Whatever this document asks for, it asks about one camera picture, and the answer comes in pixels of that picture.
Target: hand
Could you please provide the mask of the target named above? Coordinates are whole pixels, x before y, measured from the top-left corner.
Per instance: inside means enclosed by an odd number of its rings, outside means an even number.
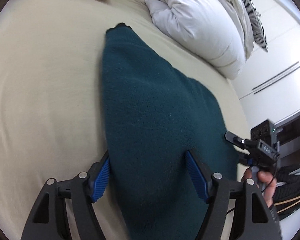
[[[251,169],[247,169],[245,171],[242,180],[249,179],[249,178],[252,178]],[[264,171],[259,171],[258,172],[258,179],[261,182],[264,182],[266,185],[268,185],[271,182],[272,178],[273,178],[273,176],[270,172],[264,172]],[[264,191],[263,198],[265,199],[266,204],[267,204],[268,207],[271,207],[271,205],[273,204],[272,197],[273,197],[274,192],[275,192],[275,185],[276,184],[277,184],[277,180],[276,180],[276,178],[274,178],[274,180],[269,185],[269,187],[267,187],[267,189]]]

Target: white duvet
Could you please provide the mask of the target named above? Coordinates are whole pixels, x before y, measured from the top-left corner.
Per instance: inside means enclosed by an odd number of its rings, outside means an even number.
[[[145,0],[153,23],[166,35],[234,79],[253,50],[242,0]]]

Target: white cabinet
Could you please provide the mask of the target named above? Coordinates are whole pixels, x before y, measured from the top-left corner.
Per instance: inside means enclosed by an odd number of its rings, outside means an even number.
[[[261,14],[274,8],[280,6],[276,1],[274,0],[252,0],[254,6],[256,7],[257,11]]]
[[[300,66],[300,26],[269,42],[268,47],[268,53],[262,49],[253,52],[242,73],[232,81],[240,99],[255,93],[265,82],[273,82],[278,75]]]
[[[298,26],[297,21],[280,5],[262,13],[260,19],[268,42]]]
[[[248,126],[278,123],[300,111],[300,67],[265,89],[240,99]]]

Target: zebra print fabric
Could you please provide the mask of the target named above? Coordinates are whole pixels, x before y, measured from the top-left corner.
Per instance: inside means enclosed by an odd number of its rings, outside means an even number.
[[[249,15],[249,19],[252,26],[253,39],[256,44],[258,44],[261,48],[263,48],[266,52],[268,52],[268,43],[265,36],[265,31],[263,29],[262,23],[259,18],[259,13],[256,10],[253,2],[251,0],[242,0],[244,6]]]

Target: finger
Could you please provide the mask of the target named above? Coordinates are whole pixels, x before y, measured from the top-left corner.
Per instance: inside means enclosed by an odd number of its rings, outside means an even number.
[[[251,172],[250,168],[246,169],[246,171],[244,172],[241,182],[243,182],[244,180],[249,179],[249,178],[252,178],[252,172]]]
[[[266,185],[268,185],[271,182],[273,175],[270,172],[260,171],[260,172],[258,172],[258,178],[261,182],[264,182]],[[271,184],[267,187],[267,189],[265,190],[263,197],[267,203],[272,204],[272,197],[275,192],[276,184],[277,184],[277,180],[274,179],[271,182]]]

